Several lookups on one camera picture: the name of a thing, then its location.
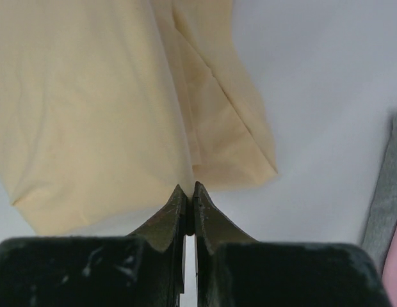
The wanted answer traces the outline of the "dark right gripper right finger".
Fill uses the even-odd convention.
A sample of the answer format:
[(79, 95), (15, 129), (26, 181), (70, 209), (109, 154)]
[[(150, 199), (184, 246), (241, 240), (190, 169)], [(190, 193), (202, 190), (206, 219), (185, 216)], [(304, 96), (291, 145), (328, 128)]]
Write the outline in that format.
[(370, 257), (342, 243), (261, 242), (196, 183), (192, 198), (199, 306), (390, 306)]

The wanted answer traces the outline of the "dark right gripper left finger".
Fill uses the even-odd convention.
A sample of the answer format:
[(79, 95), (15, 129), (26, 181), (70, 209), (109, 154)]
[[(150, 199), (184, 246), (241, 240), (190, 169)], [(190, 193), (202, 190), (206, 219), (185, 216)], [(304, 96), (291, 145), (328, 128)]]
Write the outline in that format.
[(17, 237), (0, 243), (0, 306), (178, 306), (187, 197), (129, 235)]

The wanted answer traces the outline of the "cream yellow t shirt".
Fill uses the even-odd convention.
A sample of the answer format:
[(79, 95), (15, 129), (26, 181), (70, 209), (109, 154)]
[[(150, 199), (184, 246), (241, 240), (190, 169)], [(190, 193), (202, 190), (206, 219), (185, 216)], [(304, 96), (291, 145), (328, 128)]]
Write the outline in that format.
[(232, 1), (0, 1), (0, 180), (39, 235), (277, 173)]

